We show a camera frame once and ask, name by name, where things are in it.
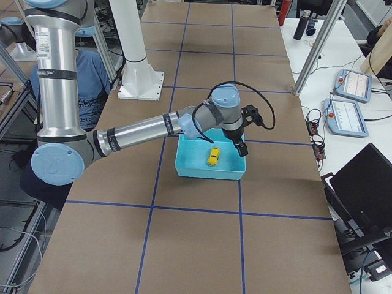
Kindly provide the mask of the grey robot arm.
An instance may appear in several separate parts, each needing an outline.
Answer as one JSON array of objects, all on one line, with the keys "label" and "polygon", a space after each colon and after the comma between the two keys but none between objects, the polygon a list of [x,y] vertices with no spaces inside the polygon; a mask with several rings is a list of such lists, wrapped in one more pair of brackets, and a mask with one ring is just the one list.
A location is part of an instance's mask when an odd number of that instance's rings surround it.
[{"label": "grey robot arm", "polygon": [[91,1],[26,1],[26,21],[35,30],[43,127],[31,159],[42,181],[56,186],[77,180],[95,161],[113,152],[147,141],[183,133],[194,139],[221,126],[240,156],[248,154],[243,142],[244,112],[235,85],[217,86],[196,107],[165,113],[108,130],[84,131],[78,107],[75,35],[93,16]]}]

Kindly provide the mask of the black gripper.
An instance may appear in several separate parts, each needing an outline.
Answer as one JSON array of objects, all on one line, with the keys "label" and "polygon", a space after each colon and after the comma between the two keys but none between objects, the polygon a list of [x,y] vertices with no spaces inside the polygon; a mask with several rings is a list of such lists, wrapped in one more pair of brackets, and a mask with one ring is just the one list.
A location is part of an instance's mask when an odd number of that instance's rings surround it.
[{"label": "black gripper", "polygon": [[240,157],[245,157],[247,155],[247,145],[243,142],[242,136],[244,133],[244,128],[240,127],[235,130],[222,129],[224,136],[231,140],[237,149]]}]

